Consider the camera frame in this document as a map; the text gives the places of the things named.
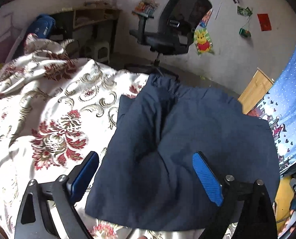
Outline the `anime cartoon poster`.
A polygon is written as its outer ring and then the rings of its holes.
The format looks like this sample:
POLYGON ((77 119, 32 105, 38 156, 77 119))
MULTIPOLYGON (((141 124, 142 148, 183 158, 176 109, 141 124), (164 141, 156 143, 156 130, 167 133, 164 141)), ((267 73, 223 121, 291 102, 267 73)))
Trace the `anime cartoon poster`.
POLYGON ((202 28, 205 28, 205 27, 207 27, 207 24, 208 24, 208 22, 209 22, 209 20, 210 20, 210 17, 211 17, 211 15, 212 15, 212 12, 213 12, 213 9, 210 9, 206 14, 205 14, 205 16, 202 18, 202 20, 200 21, 200 26, 202 27, 202 28))

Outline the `navy blue padded jacket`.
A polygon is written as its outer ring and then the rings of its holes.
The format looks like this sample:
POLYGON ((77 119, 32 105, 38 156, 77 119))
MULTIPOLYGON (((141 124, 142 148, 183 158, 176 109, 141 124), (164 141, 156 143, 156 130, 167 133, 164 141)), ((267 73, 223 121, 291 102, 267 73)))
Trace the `navy blue padded jacket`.
POLYGON ((218 208, 193 169, 197 152, 221 175, 263 180, 275 198, 279 160, 268 122, 243 114, 241 104, 221 90, 152 74, 135 98, 120 97, 117 128, 86 214, 153 231, 206 227, 218 208))

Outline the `red paper square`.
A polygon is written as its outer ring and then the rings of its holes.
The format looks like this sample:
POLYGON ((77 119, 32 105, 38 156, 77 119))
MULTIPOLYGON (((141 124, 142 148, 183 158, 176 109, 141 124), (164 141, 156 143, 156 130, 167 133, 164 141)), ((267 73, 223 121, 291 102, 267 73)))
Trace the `red paper square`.
POLYGON ((257 14, 261 31, 271 31, 272 26, 268 14, 257 14))

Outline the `Winnie the Pooh poster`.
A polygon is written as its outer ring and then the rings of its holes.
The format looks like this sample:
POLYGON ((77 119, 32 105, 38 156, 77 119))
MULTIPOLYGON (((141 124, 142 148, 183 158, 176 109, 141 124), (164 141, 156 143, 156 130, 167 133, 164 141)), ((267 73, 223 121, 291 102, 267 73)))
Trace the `Winnie the Pooh poster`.
POLYGON ((212 40, 207 28, 199 28, 195 30, 194 44, 198 55, 203 53, 214 54, 212 40))

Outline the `yellow cloth in wardrobe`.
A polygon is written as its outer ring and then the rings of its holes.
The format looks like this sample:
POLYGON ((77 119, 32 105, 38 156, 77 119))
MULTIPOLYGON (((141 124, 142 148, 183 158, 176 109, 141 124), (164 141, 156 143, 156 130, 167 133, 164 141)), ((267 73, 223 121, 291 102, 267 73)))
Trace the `yellow cloth in wardrobe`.
POLYGON ((285 225, 286 220, 290 217, 290 205, 294 198, 294 192, 290 185, 291 177, 282 177, 274 201, 274 214, 276 227, 280 233, 285 225))

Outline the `light wooden board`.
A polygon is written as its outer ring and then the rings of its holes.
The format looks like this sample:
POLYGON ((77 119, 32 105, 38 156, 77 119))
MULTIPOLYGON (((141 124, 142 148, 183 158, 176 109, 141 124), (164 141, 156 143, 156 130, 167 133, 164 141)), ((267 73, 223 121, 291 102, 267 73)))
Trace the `light wooden board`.
POLYGON ((251 81, 238 98, 243 107, 243 114, 248 114, 270 90, 273 84, 274 80, 268 77, 260 68, 257 68, 251 81))

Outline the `blue backpack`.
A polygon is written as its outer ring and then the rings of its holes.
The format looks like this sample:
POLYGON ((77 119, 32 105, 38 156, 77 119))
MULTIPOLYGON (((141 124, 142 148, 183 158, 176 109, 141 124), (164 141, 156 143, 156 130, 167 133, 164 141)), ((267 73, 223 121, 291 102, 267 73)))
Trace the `blue backpack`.
POLYGON ((40 14, 29 25, 29 27, 26 30, 26 35, 35 34, 38 38, 48 38, 55 24, 55 19, 52 18, 50 15, 40 14))

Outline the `green hanging pouch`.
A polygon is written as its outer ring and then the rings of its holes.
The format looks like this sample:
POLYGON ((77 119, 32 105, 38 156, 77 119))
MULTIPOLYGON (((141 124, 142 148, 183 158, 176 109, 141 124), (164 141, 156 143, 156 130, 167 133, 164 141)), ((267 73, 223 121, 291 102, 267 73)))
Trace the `green hanging pouch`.
POLYGON ((251 38, 251 33, 244 28, 240 28, 239 35, 241 35, 244 38, 251 38))

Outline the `wooden desk with shelf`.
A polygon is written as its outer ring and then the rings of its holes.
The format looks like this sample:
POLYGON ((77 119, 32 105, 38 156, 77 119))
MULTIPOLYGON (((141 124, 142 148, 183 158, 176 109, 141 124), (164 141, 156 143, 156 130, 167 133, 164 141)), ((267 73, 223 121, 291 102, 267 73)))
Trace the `wooden desk with shelf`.
POLYGON ((111 27, 110 52, 114 52, 117 24, 121 9, 116 8, 96 8, 96 7, 76 7, 65 8, 50 16, 55 20, 52 28, 52 35, 61 35, 63 39, 72 39, 73 33, 83 27, 91 26, 91 37, 98 37, 99 26, 109 25, 111 27))

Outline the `black mesh office chair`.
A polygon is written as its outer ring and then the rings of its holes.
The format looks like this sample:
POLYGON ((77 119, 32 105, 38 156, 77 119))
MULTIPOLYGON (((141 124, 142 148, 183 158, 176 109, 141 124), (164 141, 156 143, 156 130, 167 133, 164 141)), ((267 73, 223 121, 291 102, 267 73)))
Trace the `black mesh office chair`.
POLYGON ((129 34, 137 39, 137 43, 149 46, 157 57, 151 64, 141 65, 128 63, 124 69, 145 74, 159 74, 179 80, 174 72, 160 66, 160 56, 177 56, 187 54, 194 42, 194 32, 202 18, 212 9, 209 0, 169 0, 164 7, 157 32, 145 30, 146 22, 154 17, 147 12, 132 11, 139 18, 138 29, 129 34))

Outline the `blue dotted bicycle curtain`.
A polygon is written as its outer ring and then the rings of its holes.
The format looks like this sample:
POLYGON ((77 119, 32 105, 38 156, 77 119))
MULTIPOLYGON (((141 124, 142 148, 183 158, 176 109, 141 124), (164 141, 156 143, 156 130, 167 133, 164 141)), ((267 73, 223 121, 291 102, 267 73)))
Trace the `blue dotted bicycle curtain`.
POLYGON ((296 47, 279 78, 248 114, 269 123, 284 175, 296 164, 296 47))

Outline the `small plastic stool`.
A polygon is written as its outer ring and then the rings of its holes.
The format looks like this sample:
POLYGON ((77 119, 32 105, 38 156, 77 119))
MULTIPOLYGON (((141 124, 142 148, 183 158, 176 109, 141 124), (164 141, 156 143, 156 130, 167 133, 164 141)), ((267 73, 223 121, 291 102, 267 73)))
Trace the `small plastic stool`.
POLYGON ((100 63, 110 62, 110 45, 107 41, 89 39, 84 47, 84 55, 100 63))

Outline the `floral white red bedspread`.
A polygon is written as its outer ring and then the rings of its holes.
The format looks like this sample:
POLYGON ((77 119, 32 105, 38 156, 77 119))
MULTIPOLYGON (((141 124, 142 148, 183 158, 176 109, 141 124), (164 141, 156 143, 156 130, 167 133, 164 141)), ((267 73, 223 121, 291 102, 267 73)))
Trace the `floral white red bedspread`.
POLYGON ((114 70, 29 35, 24 54, 0 67, 0 231, 13 238, 27 183, 68 174, 90 151, 104 157, 119 98, 134 98, 148 76, 114 70))

